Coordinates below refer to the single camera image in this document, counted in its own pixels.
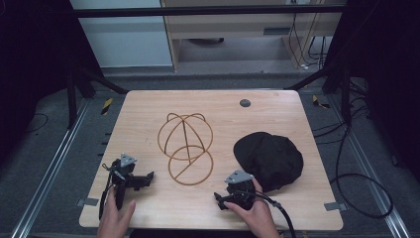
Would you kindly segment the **brown wire hat stand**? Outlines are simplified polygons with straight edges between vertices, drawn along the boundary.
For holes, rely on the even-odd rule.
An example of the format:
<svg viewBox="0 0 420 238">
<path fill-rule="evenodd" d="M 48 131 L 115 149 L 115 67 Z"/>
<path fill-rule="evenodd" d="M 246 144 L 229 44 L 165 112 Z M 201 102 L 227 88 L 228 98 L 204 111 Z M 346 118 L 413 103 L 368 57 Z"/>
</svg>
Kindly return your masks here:
<svg viewBox="0 0 420 238">
<path fill-rule="evenodd" d="M 200 113 L 168 113 L 157 133 L 158 147 L 167 157 L 168 174 L 188 186 L 201 184 L 211 176 L 213 141 L 213 129 Z"/>
</svg>

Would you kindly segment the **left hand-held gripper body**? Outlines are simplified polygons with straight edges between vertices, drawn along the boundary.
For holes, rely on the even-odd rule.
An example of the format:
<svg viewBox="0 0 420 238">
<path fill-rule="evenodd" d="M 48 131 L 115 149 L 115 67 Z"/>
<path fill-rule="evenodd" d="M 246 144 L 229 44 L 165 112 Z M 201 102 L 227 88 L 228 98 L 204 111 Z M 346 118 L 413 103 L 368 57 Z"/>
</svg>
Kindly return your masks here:
<svg viewBox="0 0 420 238">
<path fill-rule="evenodd" d="M 111 182 L 115 188 L 115 201 L 118 210 L 123 206 L 126 189 L 140 185 L 140 177 L 133 175 L 136 162 L 136 158 L 122 154 L 119 159 L 112 163 Z"/>
</svg>

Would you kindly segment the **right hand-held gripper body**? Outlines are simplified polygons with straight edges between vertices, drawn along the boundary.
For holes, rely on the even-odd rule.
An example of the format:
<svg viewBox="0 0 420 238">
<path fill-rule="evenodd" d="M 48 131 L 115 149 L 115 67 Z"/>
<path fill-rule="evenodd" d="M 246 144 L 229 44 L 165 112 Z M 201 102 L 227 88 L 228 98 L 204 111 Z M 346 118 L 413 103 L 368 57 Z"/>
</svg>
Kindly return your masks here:
<svg viewBox="0 0 420 238">
<path fill-rule="evenodd" d="M 225 179 L 225 183 L 228 185 L 226 190 L 229 193 L 225 200 L 235 203 L 243 209 L 250 210 L 256 197 L 253 178 L 253 175 L 244 171 L 234 171 L 230 174 Z"/>
</svg>

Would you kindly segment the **grey metal table bracket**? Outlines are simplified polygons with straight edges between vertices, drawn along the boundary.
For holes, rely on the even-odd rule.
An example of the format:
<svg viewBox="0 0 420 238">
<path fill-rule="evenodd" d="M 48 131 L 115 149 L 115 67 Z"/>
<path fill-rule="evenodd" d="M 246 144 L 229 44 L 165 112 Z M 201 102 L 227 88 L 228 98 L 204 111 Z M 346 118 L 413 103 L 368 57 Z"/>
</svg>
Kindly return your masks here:
<svg viewBox="0 0 420 238">
<path fill-rule="evenodd" d="M 339 203 L 339 202 L 327 202 L 324 204 L 324 206 L 327 211 L 332 211 L 332 210 L 345 211 L 348 209 L 348 206 L 345 203 Z"/>
<path fill-rule="evenodd" d="M 86 205 L 88 205 L 88 206 L 96 206 L 97 203 L 98 203 L 98 199 L 97 198 L 87 197 L 87 198 L 79 199 L 76 202 L 76 205 L 77 206 L 80 206 L 80 207 L 83 207 L 83 206 L 86 206 Z"/>
</svg>

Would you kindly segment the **black frame post with brace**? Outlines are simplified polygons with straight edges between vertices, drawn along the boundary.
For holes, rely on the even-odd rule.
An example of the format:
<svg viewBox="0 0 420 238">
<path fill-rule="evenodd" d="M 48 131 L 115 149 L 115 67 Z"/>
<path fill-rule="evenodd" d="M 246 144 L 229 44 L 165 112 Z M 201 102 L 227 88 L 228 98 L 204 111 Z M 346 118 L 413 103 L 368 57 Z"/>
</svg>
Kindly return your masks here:
<svg viewBox="0 0 420 238">
<path fill-rule="evenodd" d="M 326 76 L 327 79 L 322 86 L 322 90 L 326 94 L 335 92 L 338 88 L 341 88 L 341 116 L 344 122 L 348 125 L 352 125 L 352 116 L 350 109 L 350 68 L 344 63 L 332 63 L 324 66 L 322 69 L 312 73 L 303 80 L 285 87 L 285 90 L 299 90 L 305 85 L 310 84 L 318 78 Z"/>
<path fill-rule="evenodd" d="M 85 67 L 78 66 L 77 64 L 72 64 L 66 70 L 65 78 L 68 103 L 68 129 L 75 125 L 77 119 L 75 89 L 79 90 L 83 98 L 92 98 L 96 91 L 90 83 L 91 80 L 100 83 L 101 85 L 111 89 L 116 93 L 128 93 L 127 89 L 107 80 L 103 75 L 99 75 L 98 73 L 95 73 Z"/>
</svg>

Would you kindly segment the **black cap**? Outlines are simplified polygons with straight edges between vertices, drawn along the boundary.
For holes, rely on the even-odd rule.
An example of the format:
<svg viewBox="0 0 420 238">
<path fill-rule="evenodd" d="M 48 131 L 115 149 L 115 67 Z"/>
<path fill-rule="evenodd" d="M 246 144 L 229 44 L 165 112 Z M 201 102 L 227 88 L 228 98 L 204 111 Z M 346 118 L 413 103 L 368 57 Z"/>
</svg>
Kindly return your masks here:
<svg viewBox="0 0 420 238">
<path fill-rule="evenodd" d="M 303 156 L 287 137 L 255 132 L 241 138 L 233 152 L 241 168 L 257 179 L 263 192 L 295 182 L 303 171 Z"/>
</svg>

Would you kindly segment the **yellow black striped tape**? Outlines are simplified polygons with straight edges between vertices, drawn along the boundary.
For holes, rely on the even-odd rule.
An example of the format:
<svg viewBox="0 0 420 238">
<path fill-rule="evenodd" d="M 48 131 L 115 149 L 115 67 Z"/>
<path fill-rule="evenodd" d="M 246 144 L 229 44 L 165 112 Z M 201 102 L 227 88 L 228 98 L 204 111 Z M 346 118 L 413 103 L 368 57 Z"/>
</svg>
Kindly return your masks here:
<svg viewBox="0 0 420 238">
<path fill-rule="evenodd" d="M 331 106 L 328 103 L 321 103 L 316 95 L 312 95 L 312 103 L 314 106 L 329 109 Z"/>
<path fill-rule="evenodd" d="M 112 102 L 113 102 L 113 98 L 112 97 L 107 98 L 105 100 L 105 102 L 103 104 L 103 107 L 102 107 L 102 110 L 101 110 L 101 115 L 106 115 L 107 114 L 107 112 L 109 111 L 109 108 L 110 108 Z"/>
</svg>

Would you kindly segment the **person's left hand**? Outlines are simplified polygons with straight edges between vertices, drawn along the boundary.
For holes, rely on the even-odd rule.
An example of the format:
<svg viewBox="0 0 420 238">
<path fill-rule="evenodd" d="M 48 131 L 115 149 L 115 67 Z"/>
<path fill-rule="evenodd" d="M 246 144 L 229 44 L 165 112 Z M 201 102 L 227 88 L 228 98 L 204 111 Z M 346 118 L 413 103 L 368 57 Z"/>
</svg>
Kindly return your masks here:
<svg viewBox="0 0 420 238">
<path fill-rule="evenodd" d="M 116 205 L 115 188 L 110 188 L 106 196 L 96 238 L 124 238 L 135 210 L 136 202 L 132 200 L 127 209 L 121 213 Z"/>
</svg>

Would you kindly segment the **person's right hand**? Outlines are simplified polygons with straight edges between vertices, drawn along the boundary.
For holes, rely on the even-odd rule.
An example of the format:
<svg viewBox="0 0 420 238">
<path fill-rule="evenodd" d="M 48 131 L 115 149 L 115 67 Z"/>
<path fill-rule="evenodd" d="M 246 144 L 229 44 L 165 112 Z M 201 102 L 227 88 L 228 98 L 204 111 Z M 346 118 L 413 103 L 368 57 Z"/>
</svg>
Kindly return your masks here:
<svg viewBox="0 0 420 238">
<path fill-rule="evenodd" d="M 262 198 L 256 197 L 249 210 L 232 202 L 225 202 L 225 206 L 237 214 L 257 238 L 280 238 L 271 211 Z"/>
</svg>

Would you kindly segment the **white cabinet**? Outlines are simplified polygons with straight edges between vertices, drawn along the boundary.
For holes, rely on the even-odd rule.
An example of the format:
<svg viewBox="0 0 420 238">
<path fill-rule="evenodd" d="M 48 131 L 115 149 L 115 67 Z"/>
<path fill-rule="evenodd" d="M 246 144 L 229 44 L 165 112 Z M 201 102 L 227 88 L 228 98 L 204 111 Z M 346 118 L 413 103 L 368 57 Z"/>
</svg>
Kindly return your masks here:
<svg viewBox="0 0 420 238">
<path fill-rule="evenodd" d="M 70 0 L 74 10 L 160 7 L 159 0 Z M 80 18 L 102 68 L 172 66 L 163 17 Z"/>
</svg>

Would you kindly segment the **aluminium floor rail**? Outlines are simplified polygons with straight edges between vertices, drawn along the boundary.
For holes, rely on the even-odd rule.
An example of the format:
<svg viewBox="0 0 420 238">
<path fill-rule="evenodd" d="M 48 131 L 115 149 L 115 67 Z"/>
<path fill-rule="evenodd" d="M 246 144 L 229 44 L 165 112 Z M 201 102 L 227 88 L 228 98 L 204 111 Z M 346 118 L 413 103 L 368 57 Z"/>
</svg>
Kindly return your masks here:
<svg viewBox="0 0 420 238">
<path fill-rule="evenodd" d="M 67 153 L 76 137 L 77 132 L 85 118 L 90 99 L 82 99 L 80 107 L 77 109 L 76 119 L 73 125 L 66 130 L 63 139 L 61 140 L 52 161 L 50 162 L 42 180 L 40 181 L 32 199 L 30 200 L 25 212 L 19 219 L 15 226 L 11 238 L 27 238 L 40 211 L 43 207 L 46 198 L 53 186 L 56 176 L 65 161 Z"/>
<path fill-rule="evenodd" d="M 369 162 L 367 154 L 353 130 L 348 132 L 348 140 L 361 173 L 371 179 L 371 181 L 367 183 L 367 186 L 369 187 L 370 193 L 372 194 L 378 209 L 382 214 L 389 212 L 388 215 L 383 217 L 383 220 L 386 222 L 391 234 L 394 238 L 411 238 L 396 206 L 391 202 L 385 190 L 374 184 L 375 182 L 381 183 L 381 180 Z"/>
</svg>

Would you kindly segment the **light wooden desk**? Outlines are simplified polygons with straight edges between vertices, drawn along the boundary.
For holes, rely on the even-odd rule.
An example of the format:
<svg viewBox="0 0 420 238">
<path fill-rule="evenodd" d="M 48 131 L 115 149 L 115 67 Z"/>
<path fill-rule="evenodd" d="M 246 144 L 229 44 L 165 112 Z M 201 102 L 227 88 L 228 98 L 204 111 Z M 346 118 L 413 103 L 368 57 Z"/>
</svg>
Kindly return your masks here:
<svg viewBox="0 0 420 238">
<path fill-rule="evenodd" d="M 333 5 L 347 0 L 159 0 L 163 7 L 248 6 L 248 5 Z M 187 39 L 281 36 L 295 67 L 309 64 L 311 41 L 332 37 L 340 13 L 297 13 L 256 15 L 166 16 L 164 18 L 171 59 L 178 66 L 180 45 Z"/>
</svg>

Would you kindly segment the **dark curtain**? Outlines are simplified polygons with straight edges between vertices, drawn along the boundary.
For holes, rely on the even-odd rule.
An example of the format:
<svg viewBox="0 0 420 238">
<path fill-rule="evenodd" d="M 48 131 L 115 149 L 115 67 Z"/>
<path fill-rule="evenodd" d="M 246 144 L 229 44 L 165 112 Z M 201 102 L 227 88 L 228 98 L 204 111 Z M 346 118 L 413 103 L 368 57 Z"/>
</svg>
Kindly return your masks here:
<svg viewBox="0 0 420 238">
<path fill-rule="evenodd" d="M 81 66 L 102 73 L 76 18 L 39 13 L 71 8 L 70 0 L 0 0 L 0 168 L 23 137 L 38 102 L 65 88 L 54 36 L 65 38 Z"/>
<path fill-rule="evenodd" d="M 364 78 L 398 159 L 420 182 L 420 0 L 346 0 L 326 64 Z"/>
</svg>

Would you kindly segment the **black horizontal frame bar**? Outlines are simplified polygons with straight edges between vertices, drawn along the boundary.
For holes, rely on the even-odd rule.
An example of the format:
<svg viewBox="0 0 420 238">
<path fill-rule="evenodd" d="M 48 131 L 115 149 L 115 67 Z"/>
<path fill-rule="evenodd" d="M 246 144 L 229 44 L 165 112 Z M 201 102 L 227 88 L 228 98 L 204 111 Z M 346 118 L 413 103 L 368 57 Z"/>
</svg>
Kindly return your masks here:
<svg viewBox="0 0 420 238">
<path fill-rule="evenodd" d="M 72 10 L 78 18 L 106 17 L 154 17 L 154 16 L 200 16 L 241 14 L 297 14 L 297 13 L 339 13 L 346 5 L 250 5 L 250 6 L 205 6 L 205 7 L 163 7 L 127 9 L 85 9 Z"/>
</svg>

